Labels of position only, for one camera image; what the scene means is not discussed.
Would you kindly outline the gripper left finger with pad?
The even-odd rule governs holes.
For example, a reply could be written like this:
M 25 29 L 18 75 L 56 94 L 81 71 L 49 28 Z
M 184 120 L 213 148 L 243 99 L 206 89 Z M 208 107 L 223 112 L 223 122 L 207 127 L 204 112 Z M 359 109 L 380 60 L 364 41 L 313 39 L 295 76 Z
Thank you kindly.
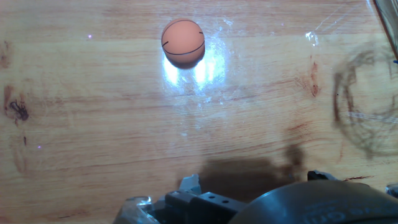
M 246 204 L 201 191 L 199 175 L 182 179 L 178 190 L 153 202 L 149 196 L 124 201 L 113 224 L 225 224 Z

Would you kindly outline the gripper right finger with pad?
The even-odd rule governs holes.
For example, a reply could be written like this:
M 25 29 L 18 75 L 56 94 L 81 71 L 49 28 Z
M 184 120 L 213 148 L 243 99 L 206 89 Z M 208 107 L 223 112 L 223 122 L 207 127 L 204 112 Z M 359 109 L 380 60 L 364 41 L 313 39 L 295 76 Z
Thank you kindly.
M 327 172 L 321 172 L 318 170 L 311 170 L 307 172 L 307 180 L 336 180 L 339 181 L 336 177 L 332 176 Z

